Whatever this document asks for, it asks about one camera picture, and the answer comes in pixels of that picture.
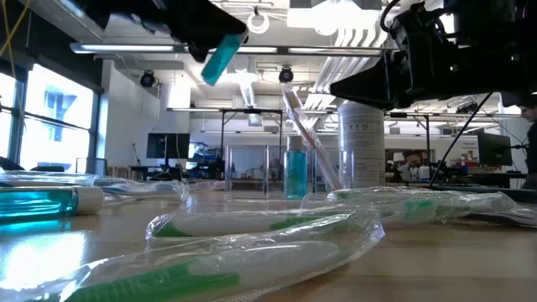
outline blue object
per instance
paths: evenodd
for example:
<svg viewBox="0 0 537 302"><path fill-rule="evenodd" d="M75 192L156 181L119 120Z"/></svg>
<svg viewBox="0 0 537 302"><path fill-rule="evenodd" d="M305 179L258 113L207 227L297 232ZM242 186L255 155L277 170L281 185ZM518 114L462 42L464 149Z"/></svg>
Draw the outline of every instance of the blue object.
<svg viewBox="0 0 537 302"><path fill-rule="evenodd" d="M203 70L201 77L205 83L214 86L222 72L226 69L233 56L241 47L242 42L246 37L244 34L228 34L224 37L221 43L216 48L215 53L211 56Z"/></svg>
<svg viewBox="0 0 537 302"><path fill-rule="evenodd" d="M24 216L61 216L95 212L101 209L103 199L100 188L0 188L0 221Z"/></svg>
<svg viewBox="0 0 537 302"><path fill-rule="evenodd" d="M302 137L287 138L284 157L284 194L289 199L302 199L307 193L306 154L302 151Z"/></svg>

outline computer monitor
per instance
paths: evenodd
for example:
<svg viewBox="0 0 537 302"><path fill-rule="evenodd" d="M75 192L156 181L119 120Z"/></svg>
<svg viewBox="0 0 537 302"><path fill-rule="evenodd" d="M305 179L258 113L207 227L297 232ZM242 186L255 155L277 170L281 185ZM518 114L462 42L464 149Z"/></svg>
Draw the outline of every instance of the computer monitor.
<svg viewBox="0 0 537 302"><path fill-rule="evenodd" d="M489 133L477 134L479 164L512 165L511 138Z"/></svg>
<svg viewBox="0 0 537 302"><path fill-rule="evenodd" d="M168 168L169 159L188 159L190 134L150 133L148 135L148 159L164 159Z"/></svg>

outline cable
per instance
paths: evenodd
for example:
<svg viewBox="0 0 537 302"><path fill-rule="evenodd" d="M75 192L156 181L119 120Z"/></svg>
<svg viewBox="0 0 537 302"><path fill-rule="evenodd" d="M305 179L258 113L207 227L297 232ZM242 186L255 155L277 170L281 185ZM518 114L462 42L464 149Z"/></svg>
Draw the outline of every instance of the cable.
<svg viewBox="0 0 537 302"><path fill-rule="evenodd" d="M19 17L19 19L17 20L17 23L15 24L15 26L13 27L13 31L10 33L9 32L9 21L8 21L8 7L7 7L7 3L6 3L6 0L2 0L2 9L3 9L3 19L4 19L4 27L6 28L6 36L8 37L8 39L6 40L6 44L8 46L8 53L9 53L9 60L10 60L10 65L11 65L11 73L12 73L12 76L13 78L16 80L17 79L17 75L15 73L15 61L13 59L13 50L11 48L11 40L10 38L12 38L12 34L14 34L14 32L17 30L17 27L18 27L18 24L19 22L23 19L24 17L24 14L26 12L26 8L28 7L30 3L30 0L28 0L26 2L26 7L25 7L25 10L22 12L21 16ZM16 103L18 103L18 109L19 109L19 115L20 115L20 120L22 121L23 123L23 128L26 128L26 122L24 121L24 113L25 113L25 110L23 108L23 100L20 96L20 90L15 88L15 101Z"/></svg>
<svg viewBox="0 0 537 302"><path fill-rule="evenodd" d="M388 16L388 13L392 8L394 8L395 4L399 3L400 0L392 0L391 3L388 4L388 6L383 10L383 13L380 15L380 28L383 29L386 33L389 33L389 28L386 26L386 16Z"/></svg>
<svg viewBox="0 0 537 302"><path fill-rule="evenodd" d="M461 131L459 131L459 133L456 135L455 139L453 139L453 142L451 142L450 147L447 149L446 153L444 154L444 157L442 158L442 160L438 164L438 167L436 168L435 173L433 174L433 177L430 179L429 185L433 185L433 183L435 182L436 176L438 175L438 173L442 169L442 165L444 165L444 162L446 161L447 155L449 155L450 151L453 149L453 146L455 146L456 141L464 133L464 131L468 128L468 124L470 124L470 122L472 121L473 117L476 116L476 114L479 112L479 109L481 109L483 104L485 104L485 102L488 100L488 98L490 98L490 96L492 94L493 93L490 92L489 94L487 94L487 96L485 96L485 98L483 98L483 100L479 103L479 105L477 105L476 110L474 110L474 112L472 112L472 115L468 118L467 122L464 124L464 126L461 129Z"/></svg>
<svg viewBox="0 0 537 302"><path fill-rule="evenodd" d="M524 146L524 141L521 141L519 138L517 138L514 134L512 134L506 127L502 126L502 124L500 122L498 122L498 120L494 119L493 115L492 114L489 114L487 113L483 108L481 108L481 111L485 112L485 114L490 117L490 119L492 119L501 129L505 130L506 133L508 133L510 136L512 136L514 139L518 140L519 143ZM522 152L524 152L524 155L527 156L526 154L526 150L525 148L522 148Z"/></svg>
<svg viewBox="0 0 537 302"><path fill-rule="evenodd" d="M9 44L11 44L11 40L13 36L17 33L18 26L24 19L24 15L26 15L26 12L28 12L28 8L32 0L27 0L26 5L24 5L23 12L20 14L20 17L18 17L17 22L15 23L15 26L13 26L13 30L11 31L11 34L9 34L8 38L6 39L6 42L2 45L2 48L0 49L0 57L2 57L4 50L6 50L6 47L8 47Z"/></svg>

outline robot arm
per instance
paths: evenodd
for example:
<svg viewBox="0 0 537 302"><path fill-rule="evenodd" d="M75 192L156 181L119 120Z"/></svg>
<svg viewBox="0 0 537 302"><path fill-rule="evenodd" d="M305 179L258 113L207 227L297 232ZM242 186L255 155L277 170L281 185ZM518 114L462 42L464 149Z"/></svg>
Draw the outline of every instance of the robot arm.
<svg viewBox="0 0 537 302"><path fill-rule="evenodd" d="M188 45L198 62L229 34L243 34L247 26L208 0L62 0L77 14L85 14L105 28L112 14L160 31Z"/></svg>
<svg viewBox="0 0 537 302"><path fill-rule="evenodd" d="M413 4L388 28L399 51L331 85L331 94L383 110L420 100L500 91L504 106L537 104L537 0L444 0ZM440 21L453 15L454 34Z"/></svg>

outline toothbrush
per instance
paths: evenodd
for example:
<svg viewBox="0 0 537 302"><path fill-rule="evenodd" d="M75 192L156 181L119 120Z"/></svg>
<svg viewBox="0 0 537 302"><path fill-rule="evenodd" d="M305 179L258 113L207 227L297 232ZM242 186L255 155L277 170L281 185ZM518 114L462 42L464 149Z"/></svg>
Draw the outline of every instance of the toothbrush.
<svg viewBox="0 0 537 302"><path fill-rule="evenodd" d="M168 301L220 299L279 283L292 283L347 258L331 242L287 242L194 258L171 267L78 289L67 300Z"/></svg>
<svg viewBox="0 0 537 302"><path fill-rule="evenodd" d="M159 223L154 237L218 237L233 234L270 232L302 223L314 221L342 212L318 212L311 215L266 214L266 213L229 213L221 215L177 215L171 217L161 228Z"/></svg>

